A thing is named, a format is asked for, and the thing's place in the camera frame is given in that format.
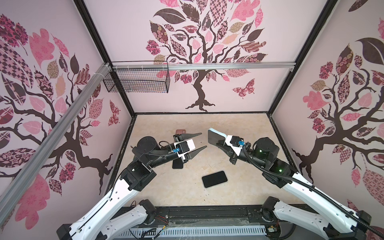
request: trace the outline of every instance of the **black smartphone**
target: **black smartphone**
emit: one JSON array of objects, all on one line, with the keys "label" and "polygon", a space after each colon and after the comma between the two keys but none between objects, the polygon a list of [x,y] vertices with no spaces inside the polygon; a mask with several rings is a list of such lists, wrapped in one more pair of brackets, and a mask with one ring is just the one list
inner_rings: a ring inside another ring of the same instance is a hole
[{"label": "black smartphone", "polygon": [[218,184],[228,182],[227,176],[224,171],[215,172],[201,178],[205,188],[216,186]]}]

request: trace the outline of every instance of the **black wire basket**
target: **black wire basket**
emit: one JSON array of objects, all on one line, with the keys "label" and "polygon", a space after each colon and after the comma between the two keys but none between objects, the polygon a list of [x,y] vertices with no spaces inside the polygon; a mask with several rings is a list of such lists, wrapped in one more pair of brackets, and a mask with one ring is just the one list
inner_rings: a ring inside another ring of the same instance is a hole
[{"label": "black wire basket", "polygon": [[[138,63],[153,62],[152,66]],[[108,92],[118,92],[116,80],[120,80],[122,89],[127,93],[168,93],[169,69],[166,61],[125,61],[113,63],[129,63],[127,67],[114,68],[104,78]]]}]

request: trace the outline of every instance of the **beige floor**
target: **beige floor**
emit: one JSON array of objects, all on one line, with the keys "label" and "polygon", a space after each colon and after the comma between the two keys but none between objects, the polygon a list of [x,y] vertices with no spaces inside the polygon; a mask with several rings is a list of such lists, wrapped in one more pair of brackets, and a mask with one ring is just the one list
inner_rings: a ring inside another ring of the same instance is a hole
[{"label": "beige floor", "polygon": [[[172,162],[154,168],[157,176],[133,200],[138,203],[149,199],[155,206],[246,205],[262,204],[268,196],[273,196],[288,204],[303,203],[269,183],[254,166],[240,160],[236,165],[231,164],[224,152],[208,143],[210,127],[240,136],[252,144],[261,137],[269,137],[280,147],[267,115],[262,113],[138,115],[119,174],[133,159],[130,146],[136,146],[145,136],[172,143],[175,131],[185,129],[187,133],[203,133],[193,138],[196,148],[208,147],[184,164],[183,169],[172,169]],[[278,158],[287,161],[281,147]],[[225,171],[228,182],[205,189],[201,177],[221,170]]]}]

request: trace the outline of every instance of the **pink wall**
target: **pink wall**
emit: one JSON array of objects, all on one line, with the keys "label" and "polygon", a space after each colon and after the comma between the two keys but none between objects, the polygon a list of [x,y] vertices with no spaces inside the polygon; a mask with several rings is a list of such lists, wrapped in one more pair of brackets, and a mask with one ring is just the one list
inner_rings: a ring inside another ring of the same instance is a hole
[{"label": "pink wall", "polygon": [[[212,54],[212,63],[219,63],[224,59],[237,62],[243,56],[255,54],[258,56],[254,56],[254,59],[263,62],[294,61],[325,2],[118,0],[106,3],[96,0],[87,1],[87,6],[113,61],[156,58],[167,59],[168,62],[175,59],[173,63],[210,63],[209,56]],[[173,11],[180,17],[170,17],[174,15],[167,15],[167,11]],[[213,23],[212,31],[197,31],[199,23],[206,25],[206,16]],[[251,28],[241,38],[243,28],[248,24]],[[257,32],[255,30],[261,31],[256,39],[252,38]],[[217,33],[221,38],[215,39]],[[183,82],[176,81],[178,73],[172,72],[169,93],[129,93],[134,110],[267,111],[287,69],[248,69],[243,74],[230,74],[224,70],[218,73],[200,71],[200,78],[196,79],[193,79],[193,72],[180,73],[180,76],[186,74],[186,81]],[[207,81],[205,77],[208,74],[214,74],[216,80]],[[250,88],[249,91],[246,86],[252,79],[254,89]],[[235,91],[247,95],[241,97]]]},{"label": "pink wall", "polygon": [[[0,14],[3,193],[102,60],[71,1],[5,2]],[[102,83],[1,227],[1,238],[56,239],[61,224],[86,213],[105,191],[129,122],[119,94]]]},{"label": "pink wall", "polygon": [[384,227],[384,2],[354,2],[339,3],[274,119],[307,179]]}]

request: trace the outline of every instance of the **pink butterfly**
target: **pink butterfly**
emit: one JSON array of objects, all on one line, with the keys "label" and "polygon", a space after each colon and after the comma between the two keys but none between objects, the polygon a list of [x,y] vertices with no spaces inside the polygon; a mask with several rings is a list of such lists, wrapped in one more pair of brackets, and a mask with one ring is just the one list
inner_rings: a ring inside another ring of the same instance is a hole
[{"label": "pink butterfly", "polygon": [[252,79],[251,81],[249,81],[249,83],[245,86],[245,88],[234,88],[232,90],[234,90],[235,93],[238,93],[239,96],[244,99],[244,96],[247,93],[253,93],[254,94],[253,91],[255,90],[255,88],[252,87],[253,85],[255,85],[255,79]]},{"label": "pink butterfly", "polygon": [[109,118],[109,121],[108,121],[108,126],[112,125],[112,124],[117,124],[119,122],[119,112],[121,110],[119,110],[119,108],[115,107],[115,104],[110,100],[109,101],[109,105],[111,106],[111,110],[112,110],[112,116]]}]

